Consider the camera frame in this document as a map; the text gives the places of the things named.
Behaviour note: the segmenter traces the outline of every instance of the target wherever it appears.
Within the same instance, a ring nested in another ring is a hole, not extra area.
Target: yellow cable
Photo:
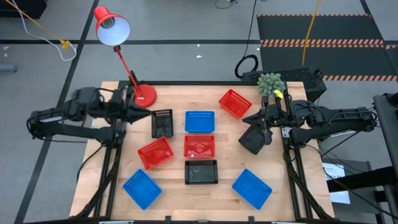
[[[46,28],[44,28],[42,25],[40,25],[38,22],[36,22],[34,19],[30,18],[30,16],[28,16],[26,13],[24,13],[22,10],[20,10],[16,5],[14,5],[12,2],[10,2],[9,0],[6,0],[6,2],[8,4],[10,4],[12,7],[16,8],[19,12],[21,12],[24,16],[26,16],[28,19],[30,19],[32,22],[34,22],[34,24],[36,24],[38,27],[40,27],[41,29],[43,29],[44,31],[46,31],[47,33],[49,33],[50,35],[53,35],[56,39],[58,39],[60,41],[60,43],[62,44],[62,49],[66,49],[69,46],[69,40],[62,40],[59,36],[57,36],[56,34],[54,34],[53,32],[47,30]]]
[[[318,8],[319,5],[321,4],[322,0],[318,0],[317,6],[315,8],[315,12],[312,15],[312,19],[311,19],[311,23],[310,23],[310,27],[308,28],[308,32],[307,32],[307,36],[305,37],[305,42],[304,42],[304,49],[303,49],[303,60],[301,62],[301,66],[304,66],[305,63],[305,50],[307,49],[307,40],[310,37],[310,33],[311,33],[311,29],[312,29],[312,24],[315,20],[315,16],[317,16],[317,12],[318,12]]]

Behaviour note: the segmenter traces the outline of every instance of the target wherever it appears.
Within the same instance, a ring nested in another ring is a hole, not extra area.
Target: orange striped tape
[[[387,45],[386,49],[398,48],[398,45]]]
[[[304,39],[267,39],[261,41],[261,47],[304,47]],[[384,41],[379,39],[310,39],[307,47],[381,47]]]
[[[326,81],[396,81],[396,75],[325,75]]]
[[[312,14],[258,14],[257,17],[261,16],[312,16]],[[317,14],[317,16],[369,16],[368,14]]]

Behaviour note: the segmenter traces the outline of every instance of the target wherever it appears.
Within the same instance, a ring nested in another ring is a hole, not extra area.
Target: wooden table
[[[103,88],[115,89],[118,82],[103,82]],[[123,190],[122,185],[138,169],[144,169],[137,150],[154,141],[151,136],[150,116],[127,126],[127,134],[123,142],[118,182],[113,203],[112,219],[129,220],[164,220],[171,215],[172,220],[213,220],[213,221],[247,221],[254,216],[256,221],[283,220],[293,221],[294,213],[290,195],[286,164],[282,158],[282,138],[278,128],[273,128],[273,142],[265,146],[258,155],[251,154],[239,143],[238,139],[249,127],[241,119],[236,119],[222,110],[218,100],[233,89],[252,102],[252,106],[244,116],[258,112],[261,96],[256,86],[154,86],[157,101],[149,109],[173,109],[174,136],[169,143],[174,157],[146,173],[162,189],[162,194],[147,209],[141,210]],[[302,83],[288,83],[289,93],[294,100],[305,100]],[[102,92],[105,98],[110,93]],[[186,110],[213,110],[216,115],[216,157],[218,163],[219,182],[216,185],[185,185],[183,157],[183,140]],[[93,121],[93,126],[105,125],[103,119]],[[316,141],[309,142],[317,147]],[[93,153],[100,144],[89,140],[84,159]],[[87,162],[80,174],[73,199],[70,215],[76,215],[89,201],[100,179],[105,150],[100,151]],[[301,149],[305,176],[309,191],[325,211],[334,216],[325,174],[318,152],[309,147]],[[261,210],[256,210],[240,197],[232,188],[243,169],[248,168],[273,189]],[[305,216],[301,191],[297,188],[300,200],[301,216]],[[108,192],[104,193],[101,214]]]

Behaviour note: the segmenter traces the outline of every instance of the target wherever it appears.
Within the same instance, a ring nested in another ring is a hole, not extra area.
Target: red basket
[[[212,158],[215,152],[215,140],[212,135],[187,135],[184,141],[185,158]]]
[[[235,118],[241,118],[251,107],[250,101],[243,98],[233,90],[228,90],[219,100],[221,107],[232,114]]]
[[[174,156],[166,137],[146,145],[138,150],[139,157],[145,169],[153,169]]]

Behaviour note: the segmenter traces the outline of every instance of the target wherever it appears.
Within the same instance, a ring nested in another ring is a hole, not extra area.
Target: blue basket
[[[248,169],[243,170],[232,185],[232,189],[258,210],[272,193],[272,189]]]
[[[162,193],[162,189],[142,169],[123,184],[123,189],[143,210]]]
[[[185,112],[185,131],[189,133],[212,133],[214,130],[214,111]]]

